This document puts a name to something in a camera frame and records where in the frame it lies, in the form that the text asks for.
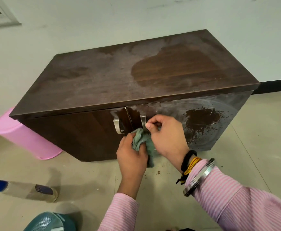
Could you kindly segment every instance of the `cleaning rag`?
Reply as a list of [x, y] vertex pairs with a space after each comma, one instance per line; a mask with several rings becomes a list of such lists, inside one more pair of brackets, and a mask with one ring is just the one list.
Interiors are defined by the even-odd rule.
[[144, 131], [143, 128], [138, 128], [132, 133], [134, 132], [136, 132], [136, 135], [132, 142], [132, 148], [136, 151], [139, 151], [140, 145], [142, 143], [146, 143], [146, 149], [148, 153], [147, 168], [152, 168], [154, 166], [153, 157], [158, 155], [158, 152], [154, 147], [154, 143], [152, 142], [151, 133]]

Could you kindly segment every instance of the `cabinet handle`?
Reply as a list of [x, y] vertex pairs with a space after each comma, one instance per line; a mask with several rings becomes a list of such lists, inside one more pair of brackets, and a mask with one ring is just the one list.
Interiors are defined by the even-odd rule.
[[141, 115], [140, 119], [141, 119], [141, 124], [143, 126], [144, 131], [147, 130], [147, 128], [146, 128], [146, 123], [147, 123], [146, 115]]
[[119, 134], [119, 135], [122, 134], [124, 132], [124, 130], [120, 129], [119, 118], [114, 118], [113, 122], [114, 122], [117, 134]]

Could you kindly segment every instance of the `hand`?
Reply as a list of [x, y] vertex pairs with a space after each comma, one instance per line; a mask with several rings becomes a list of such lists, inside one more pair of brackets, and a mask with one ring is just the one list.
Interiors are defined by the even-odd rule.
[[147, 168], [148, 155], [146, 144], [140, 146], [139, 152], [132, 149], [132, 141], [136, 133], [124, 136], [117, 150], [122, 180], [117, 193], [129, 195], [136, 199], [141, 180]]
[[[162, 124], [159, 131], [155, 124]], [[158, 153], [166, 157], [178, 171], [189, 151], [184, 136], [181, 122], [173, 117], [157, 114], [146, 123], [146, 128], [151, 132], [151, 139]]]

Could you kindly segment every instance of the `shirt sleeve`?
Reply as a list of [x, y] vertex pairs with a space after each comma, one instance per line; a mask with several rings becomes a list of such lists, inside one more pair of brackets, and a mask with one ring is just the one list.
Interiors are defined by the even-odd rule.
[[114, 195], [98, 231], [133, 231], [138, 203], [122, 193]]
[[[195, 165], [188, 185], [207, 163]], [[281, 200], [266, 191], [244, 187], [214, 167], [193, 194], [223, 230], [281, 230]]]

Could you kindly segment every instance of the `metal bracelet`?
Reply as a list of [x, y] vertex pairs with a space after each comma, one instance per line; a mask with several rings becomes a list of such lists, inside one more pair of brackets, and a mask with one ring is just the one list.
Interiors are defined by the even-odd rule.
[[191, 181], [191, 183], [183, 190], [184, 196], [188, 197], [191, 195], [194, 190], [196, 190], [197, 186], [204, 181], [204, 179], [209, 175], [212, 171], [213, 167], [215, 167], [215, 159], [211, 158], [201, 169], [201, 171], [196, 175], [195, 178]]

